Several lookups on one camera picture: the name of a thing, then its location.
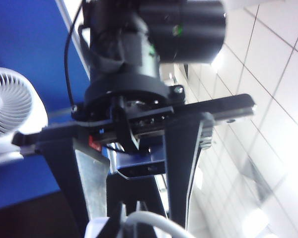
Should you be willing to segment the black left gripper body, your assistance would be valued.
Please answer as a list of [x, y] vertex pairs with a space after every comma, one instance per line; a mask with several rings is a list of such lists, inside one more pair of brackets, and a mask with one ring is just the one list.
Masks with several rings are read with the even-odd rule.
[[144, 154], [164, 147], [165, 122], [175, 116], [210, 113], [214, 125], [253, 115], [247, 94], [185, 104], [181, 85], [168, 86], [159, 76], [160, 63], [210, 61], [220, 50], [224, 22], [87, 22], [90, 43], [80, 39], [90, 65], [90, 85], [84, 101], [72, 109], [73, 122], [33, 134], [16, 133], [19, 147], [66, 137], [91, 146], [121, 145], [120, 153]]

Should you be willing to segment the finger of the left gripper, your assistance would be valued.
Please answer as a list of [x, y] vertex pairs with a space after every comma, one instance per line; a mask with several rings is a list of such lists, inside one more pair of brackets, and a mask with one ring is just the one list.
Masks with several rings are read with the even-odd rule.
[[213, 124], [214, 118], [210, 113], [175, 116], [165, 122], [169, 218], [185, 229], [200, 145], [209, 143]]
[[39, 151], [70, 207], [81, 237], [91, 219], [107, 215], [110, 162], [101, 150], [99, 145], [75, 138], [39, 142]]

